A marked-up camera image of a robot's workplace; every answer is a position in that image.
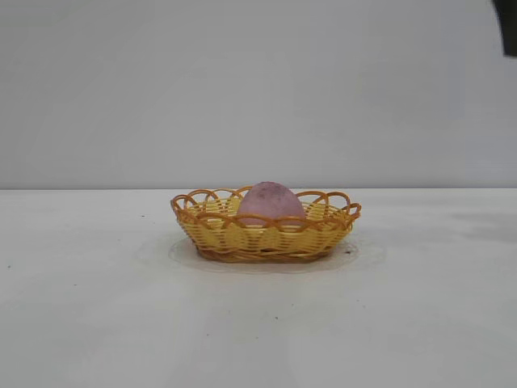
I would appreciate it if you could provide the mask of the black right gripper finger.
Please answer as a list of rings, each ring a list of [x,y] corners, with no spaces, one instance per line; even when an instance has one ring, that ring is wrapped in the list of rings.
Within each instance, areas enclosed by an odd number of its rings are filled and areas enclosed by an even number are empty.
[[[493,0],[502,37],[502,51],[506,57],[516,58],[516,0]]]

